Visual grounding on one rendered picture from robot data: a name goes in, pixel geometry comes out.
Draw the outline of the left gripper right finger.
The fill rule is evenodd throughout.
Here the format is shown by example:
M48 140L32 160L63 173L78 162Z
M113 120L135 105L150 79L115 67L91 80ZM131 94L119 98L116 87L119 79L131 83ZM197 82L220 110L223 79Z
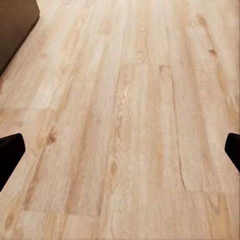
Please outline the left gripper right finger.
M225 142L224 150L240 172L240 135L229 133Z

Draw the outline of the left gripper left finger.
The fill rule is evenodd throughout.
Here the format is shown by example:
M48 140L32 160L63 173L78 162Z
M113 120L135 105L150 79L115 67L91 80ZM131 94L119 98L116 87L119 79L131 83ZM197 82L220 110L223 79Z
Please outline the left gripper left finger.
M21 133L0 138L0 192L26 151Z

